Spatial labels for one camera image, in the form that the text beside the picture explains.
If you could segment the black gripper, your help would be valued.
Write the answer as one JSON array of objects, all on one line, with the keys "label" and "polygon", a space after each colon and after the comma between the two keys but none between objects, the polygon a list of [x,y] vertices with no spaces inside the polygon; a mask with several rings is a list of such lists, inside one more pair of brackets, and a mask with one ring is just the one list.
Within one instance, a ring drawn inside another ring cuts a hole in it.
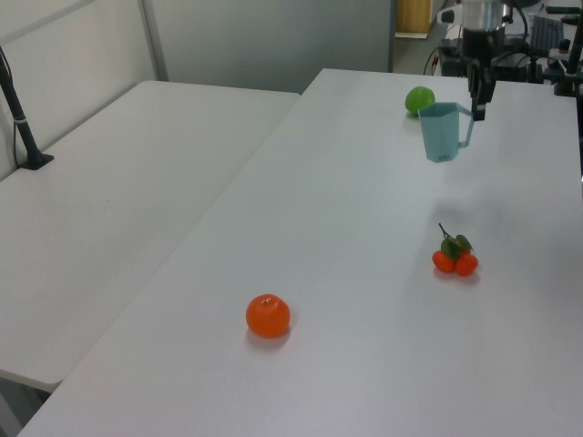
[{"label": "black gripper", "polygon": [[504,39],[502,27],[496,30],[462,29],[462,56],[468,62],[466,76],[474,121],[486,118],[486,105],[492,101],[496,87],[496,77],[490,64],[502,54]]}]

